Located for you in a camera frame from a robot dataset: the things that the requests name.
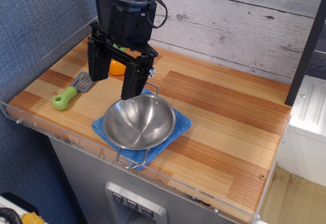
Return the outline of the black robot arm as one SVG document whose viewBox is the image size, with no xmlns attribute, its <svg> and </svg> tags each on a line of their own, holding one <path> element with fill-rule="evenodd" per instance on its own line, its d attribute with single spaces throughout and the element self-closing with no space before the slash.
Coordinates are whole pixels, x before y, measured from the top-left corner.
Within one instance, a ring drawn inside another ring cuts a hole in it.
<svg viewBox="0 0 326 224">
<path fill-rule="evenodd" d="M 148 44 L 161 0 L 95 0 L 97 21 L 91 22 L 88 67 L 92 81 L 108 78 L 112 60 L 125 65 L 121 99 L 141 94 L 158 53 Z"/>
</svg>

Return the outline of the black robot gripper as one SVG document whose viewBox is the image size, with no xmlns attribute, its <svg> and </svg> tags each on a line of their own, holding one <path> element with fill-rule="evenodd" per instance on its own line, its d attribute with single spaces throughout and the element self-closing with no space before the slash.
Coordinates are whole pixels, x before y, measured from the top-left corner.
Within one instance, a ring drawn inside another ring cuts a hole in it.
<svg viewBox="0 0 326 224">
<path fill-rule="evenodd" d="M 141 94 L 153 72 L 157 52 L 148 44 L 156 11 L 155 0 L 111 0 L 108 25 L 91 23 L 88 67 L 92 81 L 108 78 L 111 59 L 126 66 L 121 99 Z"/>
</svg>

